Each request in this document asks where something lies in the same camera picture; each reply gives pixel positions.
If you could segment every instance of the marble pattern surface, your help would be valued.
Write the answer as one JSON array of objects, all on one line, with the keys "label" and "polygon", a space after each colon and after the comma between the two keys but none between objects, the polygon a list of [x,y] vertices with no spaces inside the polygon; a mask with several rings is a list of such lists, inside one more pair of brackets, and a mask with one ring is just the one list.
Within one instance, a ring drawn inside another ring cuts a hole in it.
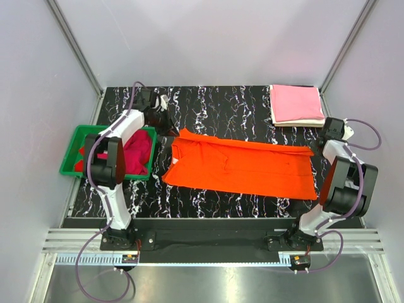
[{"label": "marble pattern surface", "polygon": [[[178,129],[219,138],[306,146],[316,139],[316,128],[276,128],[270,117],[269,86],[156,87],[169,96],[172,120]],[[128,106],[131,88],[110,87],[97,124],[109,125]],[[148,181],[124,181],[129,211],[138,218],[296,217],[317,201],[234,194],[170,186],[162,182],[171,161],[173,138],[158,139],[153,171]],[[311,157],[317,193],[329,169],[327,161]],[[100,198],[82,179],[72,217],[104,217]]]}]

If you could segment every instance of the orange shirt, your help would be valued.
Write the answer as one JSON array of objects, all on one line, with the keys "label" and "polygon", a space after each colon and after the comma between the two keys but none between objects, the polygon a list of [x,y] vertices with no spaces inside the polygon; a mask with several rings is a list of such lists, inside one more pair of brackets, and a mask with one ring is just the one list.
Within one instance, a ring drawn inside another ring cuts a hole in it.
[{"label": "orange shirt", "polygon": [[308,147],[219,139],[180,131],[163,181],[175,186],[317,199]]}]

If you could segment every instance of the plastic basket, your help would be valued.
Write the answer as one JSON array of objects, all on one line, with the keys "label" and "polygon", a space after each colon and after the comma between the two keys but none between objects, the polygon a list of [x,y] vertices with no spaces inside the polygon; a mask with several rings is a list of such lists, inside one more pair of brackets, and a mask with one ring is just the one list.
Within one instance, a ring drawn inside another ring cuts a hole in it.
[{"label": "plastic basket", "polygon": [[[79,125],[74,131],[73,137],[71,138],[69,148],[63,158],[63,162],[60,168],[60,173],[62,175],[71,175],[75,177],[83,177],[82,172],[75,172],[74,165],[83,159],[83,156],[79,153],[79,149],[84,146],[84,140],[88,134],[98,134],[99,132],[106,129],[108,126],[104,125]],[[147,168],[147,175],[125,175],[125,180],[148,180],[152,172],[153,155],[154,149],[157,141],[157,133],[154,128],[146,126],[144,129],[149,134],[153,145],[151,146],[150,159],[145,165]]]}]

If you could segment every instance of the metal floor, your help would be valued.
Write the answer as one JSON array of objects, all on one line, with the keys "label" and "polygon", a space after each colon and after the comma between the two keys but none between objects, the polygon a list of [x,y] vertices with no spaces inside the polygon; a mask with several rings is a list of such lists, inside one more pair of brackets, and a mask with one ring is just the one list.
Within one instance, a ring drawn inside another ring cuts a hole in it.
[{"label": "metal floor", "polygon": [[[334,256],[315,255],[312,268],[329,263]],[[107,273],[93,279],[106,267],[82,266],[80,277],[86,289],[102,300],[120,296],[126,279]],[[366,256],[343,255],[329,270],[293,275],[275,273],[286,268],[138,267],[130,271],[136,293],[130,288],[121,302],[152,303],[242,303],[242,302],[382,302]],[[84,303],[78,290],[74,266],[55,266],[46,303]]]}]

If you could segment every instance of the magenta cloth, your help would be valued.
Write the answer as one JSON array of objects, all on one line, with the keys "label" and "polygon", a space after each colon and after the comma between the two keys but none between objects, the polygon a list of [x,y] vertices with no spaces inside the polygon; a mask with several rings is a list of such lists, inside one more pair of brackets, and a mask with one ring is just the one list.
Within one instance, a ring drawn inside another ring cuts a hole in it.
[{"label": "magenta cloth", "polygon": [[271,105],[277,122],[324,119],[316,87],[273,85]]},{"label": "magenta cloth", "polygon": [[[153,142],[147,131],[140,129],[133,134],[124,146],[126,174],[147,175],[145,164],[149,162],[152,146]],[[107,155],[98,154],[97,157],[106,159]]]}]

